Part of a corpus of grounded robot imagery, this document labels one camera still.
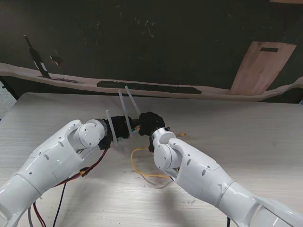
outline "white table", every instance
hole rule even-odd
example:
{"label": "white table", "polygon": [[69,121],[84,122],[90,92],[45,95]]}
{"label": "white table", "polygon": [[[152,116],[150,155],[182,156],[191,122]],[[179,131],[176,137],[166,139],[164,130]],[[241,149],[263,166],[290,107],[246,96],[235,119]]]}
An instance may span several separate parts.
{"label": "white table", "polygon": [[[135,97],[142,112],[162,116],[173,132],[214,158],[244,187],[303,213],[303,107],[294,104],[245,103]],[[130,116],[136,117],[126,99]],[[117,96],[61,94],[23,95],[0,122],[0,183],[16,172],[28,155],[67,122],[106,118],[105,110],[123,115]],[[86,177],[67,184],[56,226],[65,227],[224,227],[226,216],[191,197],[168,179],[135,173],[131,151],[148,146],[148,137],[134,137],[111,148]],[[156,172],[151,153],[138,151],[135,163]],[[84,166],[98,159],[96,149]],[[37,201],[52,226],[62,187]],[[32,213],[34,226],[40,226]],[[19,226],[29,226],[24,215]]]}

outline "red wire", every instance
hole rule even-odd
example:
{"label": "red wire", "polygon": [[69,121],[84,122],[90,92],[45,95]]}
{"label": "red wire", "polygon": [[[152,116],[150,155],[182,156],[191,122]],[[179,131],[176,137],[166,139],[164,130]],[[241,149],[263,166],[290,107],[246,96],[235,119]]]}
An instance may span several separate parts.
{"label": "red wire", "polygon": [[[89,172],[90,170],[92,170],[93,168],[95,168],[96,165],[98,165],[98,164],[101,162],[101,160],[103,159],[103,157],[104,157],[104,155],[106,154],[107,150],[108,150],[108,149],[105,149],[105,150],[103,151],[101,157],[98,159],[97,162],[95,162],[95,163],[92,164],[87,170],[85,170],[86,173]],[[61,184],[67,183],[67,182],[69,182],[69,181],[71,181],[71,180],[77,179],[77,178],[80,177],[80,176],[81,176],[81,174],[80,174],[80,173],[77,173],[77,174],[75,174],[74,176],[72,176],[72,177],[70,177],[70,178],[68,178],[68,179],[66,179],[66,180],[64,180],[64,181],[62,181],[61,183],[57,184],[55,187],[57,187],[57,186],[59,186],[59,185],[61,185]]]}
{"label": "red wire", "polygon": [[46,227],[45,222],[43,221],[41,215],[40,215],[39,212],[38,212],[38,209],[37,209],[37,207],[36,207],[36,202],[34,202],[33,207],[34,207],[34,211],[35,211],[35,213],[36,213],[36,215],[37,215],[37,218],[39,219],[39,221],[40,221],[42,227]]}
{"label": "red wire", "polygon": [[[107,150],[108,150],[108,149],[105,149],[105,150],[103,151],[101,157],[98,159],[97,162],[95,162],[95,163],[92,164],[87,170],[85,170],[86,173],[89,172],[90,170],[92,170],[93,168],[95,168],[96,165],[98,165],[98,164],[101,162],[101,160],[103,159],[103,157],[104,157],[104,155],[106,154]],[[72,176],[72,177],[70,177],[70,178],[68,178],[68,179],[66,179],[66,180],[64,180],[64,181],[62,181],[61,183],[57,184],[55,187],[57,187],[57,186],[59,186],[59,185],[61,185],[61,184],[67,183],[67,182],[69,182],[69,181],[71,181],[71,180],[77,179],[77,178],[80,177],[80,176],[81,176],[81,174],[80,174],[80,173],[77,173],[77,174],[75,174],[74,176]],[[44,220],[42,219],[41,215],[40,215],[39,212],[38,212],[38,209],[37,209],[37,206],[36,206],[36,202],[34,202],[33,207],[34,207],[34,211],[35,211],[35,213],[36,213],[36,215],[37,215],[37,217],[38,217],[38,219],[39,219],[39,221],[40,221],[42,227],[46,227],[46,224],[45,224]]]}

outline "wooden panel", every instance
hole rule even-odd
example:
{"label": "wooden panel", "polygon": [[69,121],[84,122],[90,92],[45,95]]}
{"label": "wooden panel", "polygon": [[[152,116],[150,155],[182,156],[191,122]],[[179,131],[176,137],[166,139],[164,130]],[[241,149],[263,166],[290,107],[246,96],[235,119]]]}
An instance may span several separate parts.
{"label": "wooden panel", "polygon": [[303,4],[303,0],[270,0],[270,2]]}
{"label": "wooden panel", "polygon": [[296,45],[252,42],[233,82],[231,95],[261,95],[280,73]]}

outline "yellow wire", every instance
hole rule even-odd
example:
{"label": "yellow wire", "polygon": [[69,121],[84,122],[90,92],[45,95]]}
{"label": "yellow wire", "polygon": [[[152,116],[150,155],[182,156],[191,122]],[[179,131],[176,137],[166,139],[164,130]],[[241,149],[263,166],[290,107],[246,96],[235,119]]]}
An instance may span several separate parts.
{"label": "yellow wire", "polygon": [[132,167],[134,169],[134,171],[142,176],[145,176],[145,177],[152,177],[152,176],[157,176],[157,177],[162,177],[162,178],[169,178],[169,176],[166,176],[166,175],[162,175],[162,174],[144,174],[142,172],[140,172],[137,167],[134,165],[134,162],[133,162],[133,154],[134,152],[136,151],[139,151],[139,150],[148,150],[148,148],[137,148],[135,150],[132,151],[132,154],[131,154],[131,162],[132,162]]}

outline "cable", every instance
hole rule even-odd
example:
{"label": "cable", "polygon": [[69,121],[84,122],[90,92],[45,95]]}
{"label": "cable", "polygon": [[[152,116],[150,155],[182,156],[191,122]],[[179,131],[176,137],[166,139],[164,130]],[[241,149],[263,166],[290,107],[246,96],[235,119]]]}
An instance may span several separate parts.
{"label": "cable", "polygon": [[67,183],[67,182],[69,182],[69,181],[71,181],[71,180],[77,179],[78,177],[80,177],[80,176],[82,176],[82,175],[84,175],[84,174],[88,174],[89,171],[91,171],[93,168],[96,167],[96,165],[98,165],[98,164],[101,162],[101,160],[103,159],[103,157],[104,157],[104,155],[106,154],[107,150],[108,150],[108,149],[105,149],[105,150],[103,151],[101,157],[98,159],[98,161],[95,162],[93,165],[91,165],[89,168],[87,168],[86,170],[80,171],[79,173],[75,174],[74,176],[72,176],[72,177],[70,177],[70,178],[68,178],[68,179],[66,179],[66,180],[64,180],[64,181],[62,181],[61,183],[57,184],[55,187],[57,187],[57,186],[59,186],[59,185],[61,185],[61,184]]}
{"label": "cable", "polygon": [[145,177],[153,177],[153,176],[157,176],[157,177],[161,177],[161,178],[169,178],[169,176],[166,176],[166,175],[161,175],[161,174],[144,174],[142,172],[140,172],[137,167],[134,165],[134,162],[133,162],[133,154],[134,152],[138,151],[138,150],[148,150],[148,148],[137,148],[135,150],[132,151],[132,154],[131,154],[131,163],[132,163],[132,167],[134,169],[134,171],[142,176],[145,176]]}
{"label": "cable", "polygon": [[28,215],[28,222],[29,222],[29,226],[30,227],[34,227],[33,226],[33,222],[32,222],[32,216],[31,216],[31,214],[30,214],[30,209],[32,208],[32,206],[30,206],[29,208],[28,208],[28,210],[27,210],[27,215]]}
{"label": "cable", "polygon": [[61,194],[58,210],[57,210],[57,213],[56,213],[56,217],[55,217],[55,220],[53,221],[53,227],[55,227],[55,225],[56,225],[56,221],[57,221],[57,217],[58,217],[58,214],[59,214],[59,211],[60,211],[60,207],[61,207],[61,203],[62,203],[64,191],[65,191],[65,187],[66,187],[66,183],[64,184],[64,187],[63,187],[63,190],[62,190],[62,194]]}
{"label": "cable", "polygon": [[35,211],[35,213],[36,213],[36,215],[37,215],[37,217],[38,217],[38,219],[39,219],[42,227],[46,227],[46,224],[45,224],[43,218],[41,217],[41,215],[38,212],[38,209],[37,209],[37,206],[36,206],[36,202],[33,203],[33,207],[34,207],[34,211]]}
{"label": "cable", "polygon": [[[79,173],[73,175],[72,177],[70,177],[70,178],[68,178],[68,179],[66,179],[66,180],[64,180],[64,181],[62,181],[61,183],[59,183],[59,184],[57,184],[57,185],[55,186],[55,187],[57,187],[57,186],[59,186],[59,185],[61,185],[61,184],[64,184],[64,187],[63,187],[63,190],[62,190],[62,194],[61,194],[61,198],[60,198],[59,207],[58,207],[58,210],[57,210],[57,214],[56,214],[55,220],[54,220],[54,222],[53,222],[53,227],[55,226],[57,217],[58,217],[58,215],[59,215],[59,211],[60,211],[60,207],[61,207],[61,203],[62,203],[63,194],[64,194],[65,187],[66,187],[66,183],[69,182],[69,181],[71,181],[71,180],[77,179],[77,178],[80,177],[80,176],[84,176],[84,175],[88,174],[93,168],[96,167],[96,165],[98,165],[98,164],[101,162],[101,160],[103,159],[104,155],[107,153],[107,150],[108,150],[108,149],[105,149],[105,150],[103,151],[101,157],[98,159],[98,161],[95,162],[94,164],[92,164],[89,168],[87,168],[86,170],[80,171]],[[37,217],[38,217],[38,219],[39,219],[39,221],[40,221],[42,227],[46,227],[46,224],[45,224],[44,220],[42,219],[42,217],[40,216],[40,214],[39,214],[39,212],[38,212],[38,209],[37,209],[37,207],[36,207],[36,202],[34,202],[33,207],[34,207],[35,213],[36,213],[36,215],[37,215]]]}
{"label": "cable", "polygon": [[231,219],[227,217],[227,227],[229,227],[230,225],[231,225]]}

